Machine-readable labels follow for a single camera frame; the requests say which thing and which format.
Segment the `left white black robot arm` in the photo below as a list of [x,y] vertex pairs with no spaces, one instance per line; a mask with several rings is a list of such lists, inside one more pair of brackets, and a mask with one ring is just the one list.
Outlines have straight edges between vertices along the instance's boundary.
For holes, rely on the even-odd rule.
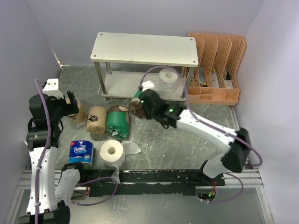
[[31,190],[26,214],[20,224],[68,224],[69,203],[76,186],[87,181],[81,162],[65,164],[58,185],[55,185],[55,161],[63,131],[62,117],[79,112],[73,92],[66,97],[36,94],[29,99],[32,118],[28,123],[28,144],[31,160]]

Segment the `plain white toilet roll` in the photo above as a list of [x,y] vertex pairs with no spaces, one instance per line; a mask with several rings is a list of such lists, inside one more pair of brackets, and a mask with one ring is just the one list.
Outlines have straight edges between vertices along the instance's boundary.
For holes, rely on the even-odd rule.
[[108,140],[100,149],[100,157],[104,163],[115,168],[114,173],[111,175],[118,184],[120,184],[120,167],[124,163],[126,156],[131,154],[138,154],[141,152],[140,147],[132,141]]

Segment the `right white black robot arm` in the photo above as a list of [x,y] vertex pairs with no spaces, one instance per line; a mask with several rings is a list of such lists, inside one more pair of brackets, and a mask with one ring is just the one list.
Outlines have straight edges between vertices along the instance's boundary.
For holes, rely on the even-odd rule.
[[250,153],[250,138],[246,129],[235,130],[218,125],[197,115],[185,104],[167,103],[151,89],[141,92],[138,99],[146,119],[154,119],[165,129],[171,126],[193,133],[222,150],[220,155],[202,164],[198,174],[198,180],[202,185],[209,185],[214,178],[227,171],[243,171]]

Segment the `white roll pink dots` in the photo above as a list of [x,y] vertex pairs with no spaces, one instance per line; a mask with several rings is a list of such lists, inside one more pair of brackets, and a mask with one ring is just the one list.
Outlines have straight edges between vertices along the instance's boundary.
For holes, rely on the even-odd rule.
[[178,74],[168,68],[164,68],[159,72],[160,81],[158,89],[165,93],[174,93],[177,88]]

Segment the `green brown roll orange label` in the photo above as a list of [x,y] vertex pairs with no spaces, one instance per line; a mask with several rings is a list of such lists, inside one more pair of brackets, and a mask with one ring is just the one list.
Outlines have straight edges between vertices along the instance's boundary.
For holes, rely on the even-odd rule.
[[141,101],[139,99],[139,95],[141,94],[141,90],[138,90],[134,97],[131,99],[131,102],[128,106],[128,109],[138,118],[145,119],[146,114],[141,105]]

